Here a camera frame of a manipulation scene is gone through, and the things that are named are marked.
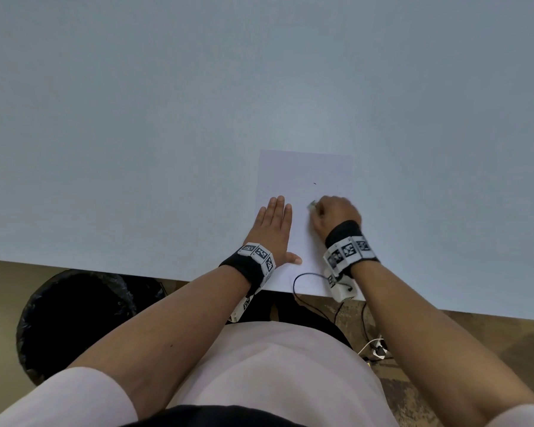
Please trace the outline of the person's right forearm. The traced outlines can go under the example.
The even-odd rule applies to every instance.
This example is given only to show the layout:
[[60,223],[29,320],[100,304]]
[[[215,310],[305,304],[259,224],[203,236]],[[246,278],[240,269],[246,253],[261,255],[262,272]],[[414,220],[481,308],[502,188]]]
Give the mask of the person's right forearm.
[[351,266],[398,365],[445,427],[486,427],[534,392],[478,339],[376,261]]

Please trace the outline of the person's left forearm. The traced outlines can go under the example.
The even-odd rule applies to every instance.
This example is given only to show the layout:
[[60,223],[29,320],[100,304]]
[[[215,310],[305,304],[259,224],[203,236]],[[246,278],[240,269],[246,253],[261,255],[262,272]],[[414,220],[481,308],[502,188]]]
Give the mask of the person's left forearm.
[[220,266],[120,325],[69,366],[100,371],[124,390],[139,419],[165,409],[250,289]]

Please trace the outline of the black wristband with marker cubes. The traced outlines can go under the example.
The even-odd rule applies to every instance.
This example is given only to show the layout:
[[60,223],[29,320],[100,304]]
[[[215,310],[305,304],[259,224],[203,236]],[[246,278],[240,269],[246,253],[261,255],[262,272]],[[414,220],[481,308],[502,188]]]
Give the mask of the black wristband with marker cubes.
[[246,243],[234,254],[224,260],[220,266],[229,266],[245,277],[250,285],[247,294],[238,303],[227,324],[241,321],[257,293],[262,291],[271,278],[277,265],[271,251],[259,243]]
[[364,261],[379,262],[360,225],[354,220],[340,223],[326,237],[325,246],[324,276],[332,298],[339,303],[356,298],[359,288],[352,266]]

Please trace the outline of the black collar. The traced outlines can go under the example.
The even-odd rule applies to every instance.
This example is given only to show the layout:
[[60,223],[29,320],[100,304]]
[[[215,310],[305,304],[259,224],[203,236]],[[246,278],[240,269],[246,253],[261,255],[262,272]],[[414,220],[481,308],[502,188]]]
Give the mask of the black collar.
[[120,427],[306,427],[264,410],[241,406],[178,405]]

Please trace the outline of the white sheet of paper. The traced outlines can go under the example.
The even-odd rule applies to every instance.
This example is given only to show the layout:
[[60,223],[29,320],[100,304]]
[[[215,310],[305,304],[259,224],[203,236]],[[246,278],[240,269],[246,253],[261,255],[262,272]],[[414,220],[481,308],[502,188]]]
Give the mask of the white sheet of paper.
[[283,195],[293,209],[288,250],[301,265],[278,267],[263,289],[330,297],[324,276],[325,244],[313,231],[307,205],[322,196],[351,197],[353,158],[343,155],[261,150],[258,161],[256,210],[271,197]]

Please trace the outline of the black trousers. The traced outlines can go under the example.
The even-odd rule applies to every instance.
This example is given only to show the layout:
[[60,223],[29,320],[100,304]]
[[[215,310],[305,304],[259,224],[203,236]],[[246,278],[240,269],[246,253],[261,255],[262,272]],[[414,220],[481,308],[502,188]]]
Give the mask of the black trousers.
[[253,297],[238,322],[227,322],[227,332],[246,342],[277,342],[297,347],[330,343],[333,338],[352,349],[347,337],[328,319],[299,305],[290,293],[261,291]]

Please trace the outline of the person's right hand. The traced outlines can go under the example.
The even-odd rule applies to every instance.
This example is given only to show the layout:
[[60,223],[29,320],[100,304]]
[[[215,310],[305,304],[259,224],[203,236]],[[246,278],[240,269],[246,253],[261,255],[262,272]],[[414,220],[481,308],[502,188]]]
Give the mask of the person's right hand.
[[324,244],[327,244],[327,239],[336,242],[349,236],[362,235],[362,217],[345,197],[321,197],[310,208],[310,221]]

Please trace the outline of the white shirt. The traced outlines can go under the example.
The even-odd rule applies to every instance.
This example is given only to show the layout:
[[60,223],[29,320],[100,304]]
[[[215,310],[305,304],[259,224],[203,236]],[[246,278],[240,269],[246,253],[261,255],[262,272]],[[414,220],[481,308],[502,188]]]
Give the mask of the white shirt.
[[[307,427],[396,424],[380,381],[353,349],[333,338],[314,347],[248,343],[226,325],[165,409],[178,405],[236,405]],[[68,366],[5,409],[0,427],[120,427],[139,420],[115,380]],[[534,427],[534,406],[510,409],[487,426],[523,425]]]

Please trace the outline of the person's left hand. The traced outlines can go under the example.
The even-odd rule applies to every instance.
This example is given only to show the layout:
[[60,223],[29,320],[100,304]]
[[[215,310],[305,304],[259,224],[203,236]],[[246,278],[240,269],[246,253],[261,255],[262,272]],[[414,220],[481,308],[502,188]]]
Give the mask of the person's left hand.
[[272,252],[277,267],[284,262],[290,230],[292,227],[293,209],[291,204],[285,202],[285,215],[282,224],[276,224],[276,203],[278,197],[271,197],[266,211],[265,226],[256,229],[256,220],[251,227],[244,243],[259,243]]

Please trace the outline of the black bin with bag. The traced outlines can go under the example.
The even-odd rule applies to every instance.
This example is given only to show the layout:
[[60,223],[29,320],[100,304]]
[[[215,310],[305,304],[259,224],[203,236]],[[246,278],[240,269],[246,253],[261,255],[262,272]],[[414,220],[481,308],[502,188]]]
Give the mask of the black bin with bag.
[[67,368],[122,323],[164,299],[154,278],[70,269],[32,294],[16,328],[23,371],[35,386]]

